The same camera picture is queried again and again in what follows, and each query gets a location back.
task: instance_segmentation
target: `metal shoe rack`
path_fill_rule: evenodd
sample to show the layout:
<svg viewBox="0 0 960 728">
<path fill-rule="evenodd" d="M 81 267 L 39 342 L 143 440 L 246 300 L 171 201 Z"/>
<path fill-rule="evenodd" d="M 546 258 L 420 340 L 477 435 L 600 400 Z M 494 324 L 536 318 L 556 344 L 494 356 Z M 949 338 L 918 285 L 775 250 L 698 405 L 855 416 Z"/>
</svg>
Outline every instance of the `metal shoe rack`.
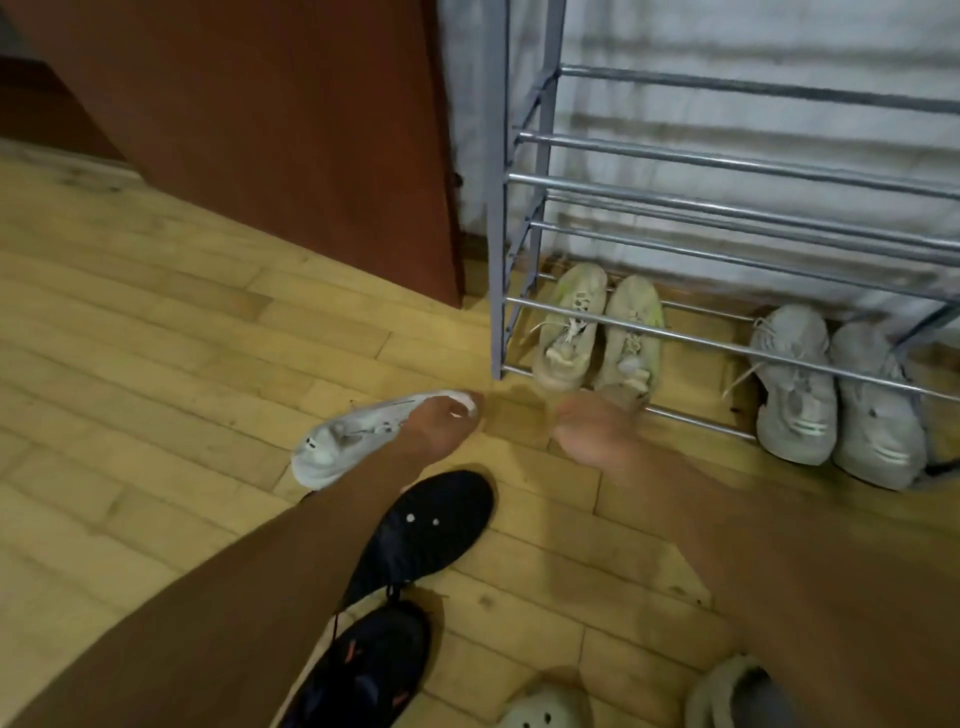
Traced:
<svg viewBox="0 0 960 728">
<path fill-rule="evenodd" d="M 751 259 L 741 255 L 729 255 L 690 247 L 680 247 L 670 242 L 646 237 L 613 234 L 600 230 L 571 228 L 550 222 L 550 203 L 576 205 L 588 208 L 625 212 L 649 218 L 688 223 L 694 226 L 723 231 L 738 231 L 765 235 L 782 240 L 792 240 L 827 246 L 844 251 L 870 255 L 886 255 L 901 260 L 935 263 L 940 266 L 960 268 L 960 240 L 932 237 L 913 232 L 879 227 L 855 225 L 818 217 L 802 217 L 779 214 L 760 208 L 729 206 L 705 200 L 665 195 L 642 189 L 579 182 L 577 180 L 549 175 L 550 150 L 554 146 L 615 154 L 624 157 L 657 159 L 680 162 L 726 170 L 751 172 L 761 175 L 813 180 L 837 185 L 851 185 L 887 190 L 907 195 L 960 201 L 960 186 L 941 182 L 921 182 L 876 174 L 865 174 L 847 169 L 780 163 L 752 158 L 727 157 L 704 154 L 668 147 L 584 138 L 555 133 L 554 116 L 557 101 L 557 86 L 563 79 L 577 79 L 576 83 L 589 83 L 593 79 L 617 81 L 627 84 L 667 85 L 684 88 L 702 88 L 738 94 L 753 94 L 789 99 L 804 99 L 812 103 L 849 104 L 885 109 L 910 109 L 938 114 L 960 115 L 960 101 L 917 98 L 892 94 L 843 91 L 831 88 L 816 88 L 800 85 L 780 85 L 735 81 L 721 78 L 686 76 L 643 70 L 600 68 L 571 65 L 561 62 L 564 35 L 565 0 L 548 0 L 546 34 L 543 49 L 543 68 L 533 87 L 524 98 L 516 115 L 510 116 L 508 79 L 510 71 L 510 2 L 509 0 L 484 0 L 484 63 L 486 66 L 486 198 L 487 236 L 490 261 L 491 303 L 491 358 L 492 375 L 496 379 L 505 372 L 529 376 L 530 370 L 508 364 L 505 360 L 507 345 L 516 326 L 520 309 L 529 307 L 545 312 L 569 314 L 571 317 L 628 328 L 667 340 L 682 341 L 701 347 L 712 347 L 736 354 L 750 355 L 758 359 L 791 364 L 808 370 L 834 376 L 858 379 L 884 387 L 901 390 L 913 395 L 927 395 L 960 402 L 960 395 L 938 392 L 912 382 L 883 379 L 863 375 L 828 365 L 813 364 L 769 352 L 759 352 L 749 347 L 727 342 L 711 341 L 673 330 L 653 328 L 633 322 L 619 321 L 608 316 L 591 315 L 541 303 L 532 297 L 538 279 L 554 279 L 540 271 L 540 239 L 544 231 L 574 235 L 593 240 L 618 243 L 636 248 L 664 251 L 705 260 L 734 263 L 767 271 L 807 276 L 814 279 L 846 283 L 866 289 L 908 295 L 918 299 L 939 302 L 940 307 L 912 330 L 897 344 L 898 355 L 926 339 L 935 328 L 944 326 L 960 316 L 960 294 L 934 290 L 920 290 L 894 284 L 881 284 L 864 278 L 852 278 L 840 273 L 805 270 L 787 263 Z M 535 129 L 531 123 L 540 111 Z M 513 169 L 513 159 L 521 144 L 536 144 L 534 174 L 522 174 Z M 511 184 L 528 185 L 534 188 L 533 197 L 525 210 L 518 230 L 507 231 L 507 193 Z M 525 257 L 528 269 L 518 296 L 506 294 L 514 265 L 518 258 Z M 512 305 L 509 318 L 507 305 Z M 700 306 L 664 301 L 665 307 L 693 310 L 709 315 L 743 321 L 750 317 L 725 311 L 715 311 Z M 702 420 L 674 410 L 649 407 L 649 411 L 727 432 L 736 437 L 753 440 L 754 435 L 732 427 Z M 960 466 L 957 461 L 932 466 L 942 472 Z"/>
</svg>

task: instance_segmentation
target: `floorboard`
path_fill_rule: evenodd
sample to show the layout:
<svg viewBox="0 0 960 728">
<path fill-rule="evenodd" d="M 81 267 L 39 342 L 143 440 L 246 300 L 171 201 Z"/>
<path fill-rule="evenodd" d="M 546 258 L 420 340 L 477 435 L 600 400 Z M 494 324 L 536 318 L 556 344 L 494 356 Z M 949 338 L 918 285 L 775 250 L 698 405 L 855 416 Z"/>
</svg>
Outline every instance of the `floorboard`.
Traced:
<svg viewBox="0 0 960 728">
<path fill-rule="evenodd" d="M 661 524 L 550 441 L 557 398 L 524 376 L 491 380 L 485 264 L 466 261 L 455 310 L 129 176 L 5 156 L 0 221 L 0 722 L 145 599 L 297 503 L 289 451 L 309 427 L 439 387 L 488 403 L 428 474 L 474 468 L 498 502 L 480 542 L 411 592 L 438 650 L 398 725 L 492 725 L 550 676 L 586 689 L 593 728 L 674 728 L 699 672 L 740 646 Z M 744 336 L 675 310 L 668 324 Z M 532 341 L 516 338 L 515 361 Z M 742 371 L 668 344 L 656 402 L 743 424 L 750 385 L 724 396 Z M 958 429 L 945 422 L 939 444 L 955 451 Z M 960 578 L 955 487 L 889 494 L 689 425 L 645 418 L 640 432 Z"/>
</svg>

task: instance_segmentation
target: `shoe tongue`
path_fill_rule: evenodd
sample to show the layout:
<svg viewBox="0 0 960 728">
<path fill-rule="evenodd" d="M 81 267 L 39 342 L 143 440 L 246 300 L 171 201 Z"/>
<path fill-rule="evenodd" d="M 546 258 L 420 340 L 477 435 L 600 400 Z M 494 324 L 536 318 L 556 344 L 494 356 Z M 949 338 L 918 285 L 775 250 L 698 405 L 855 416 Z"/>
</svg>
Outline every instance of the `shoe tongue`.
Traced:
<svg viewBox="0 0 960 728">
<path fill-rule="evenodd" d="M 789 393 L 787 399 L 790 408 L 800 420 L 819 423 L 826 418 L 826 403 L 811 392 L 794 390 Z"/>
<path fill-rule="evenodd" d="M 546 358 L 566 367 L 573 366 L 576 348 L 572 341 L 559 341 L 546 350 Z"/>
</svg>

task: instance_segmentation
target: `sneaker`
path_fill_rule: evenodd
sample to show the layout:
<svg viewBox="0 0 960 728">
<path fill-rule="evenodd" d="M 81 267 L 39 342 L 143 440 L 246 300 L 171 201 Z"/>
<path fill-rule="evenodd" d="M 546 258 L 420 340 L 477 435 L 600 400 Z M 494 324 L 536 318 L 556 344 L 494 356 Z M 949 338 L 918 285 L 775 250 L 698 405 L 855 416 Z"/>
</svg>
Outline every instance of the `sneaker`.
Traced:
<svg viewBox="0 0 960 728">
<path fill-rule="evenodd" d="M 337 637 L 297 690 L 280 728 L 387 728 L 410 704 L 430 656 L 430 620 L 394 601 Z"/>
<path fill-rule="evenodd" d="M 607 305 L 607 274 L 594 263 L 578 263 L 557 281 L 549 303 L 600 315 Z M 597 325 L 559 313 L 548 313 L 535 328 L 540 343 L 534 358 L 534 379 L 543 389 L 580 389 L 590 365 Z"/>
<path fill-rule="evenodd" d="M 893 347 L 875 326 L 854 322 L 833 334 L 830 360 L 860 374 L 907 381 Z M 915 400 L 854 379 L 839 380 L 843 413 L 833 462 L 881 488 L 909 488 L 926 467 L 926 437 Z"/>
<path fill-rule="evenodd" d="M 649 280 L 630 276 L 616 286 L 607 315 L 663 328 L 663 306 Z M 621 327 L 606 327 L 607 348 L 593 389 L 617 403 L 631 406 L 648 398 L 660 377 L 660 339 Z"/>
<path fill-rule="evenodd" d="M 585 693 L 561 685 L 542 684 L 513 701 L 497 728 L 586 728 Z"/>
<path fill-rule="evenodd" d="M 801 725 L 790 698 L 750 655 L 734 655 L 704 675 L 684 706 L 684 728 Z"/>
<path fill-rule="evenodd" d="M 756 322 L 750 346 L 761 352 L 827 364 L 829 338 L 823 318 L 805 305 L 778 308 Z M 833 377 L 788 364 L 751 358 L 767 401 L 756 415 L 756 437 L 777 457 L 801 465 L 821 465 L 837 439 L 837 400 Z"/>
<path fill-rule="evenodd" d="M 310 430 L 290 459 L 297 482 L 314 491 L 335 483 L 367 455 L 396 437 L 400 425 L 431 397 L 450 397 L 476 415 L 473 399 L 464 392 L 441 389 L 399 400 L 384 401 L 328 420 Z"/>
<path fill-rule="evenodd" d="M 480 538 L 493 503 L 491 484 L 470 471 L 440 473 L 408 488 L 364 548 L 341 611 L 383 587 L 446 569 Z"/>
</svg>

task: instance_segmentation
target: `shoe sole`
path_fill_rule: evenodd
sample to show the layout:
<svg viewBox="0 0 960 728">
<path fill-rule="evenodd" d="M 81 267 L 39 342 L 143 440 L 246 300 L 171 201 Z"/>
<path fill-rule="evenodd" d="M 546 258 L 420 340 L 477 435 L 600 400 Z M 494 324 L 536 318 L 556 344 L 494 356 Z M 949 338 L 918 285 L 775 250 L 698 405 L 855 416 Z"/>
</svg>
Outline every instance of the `shoe sole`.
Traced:
<svg viewBox="0 0 960 728">
<path fill-rule="evenodd" d="M 833 464 L 844 473 L 886 491 L 905 491 L 913 485 L 922 471 L 909 466 L 897 466 L 889 463 L 865 463 L 851 455 L 847 449 L 839 447 L 833 453 Z"/>
</svg>

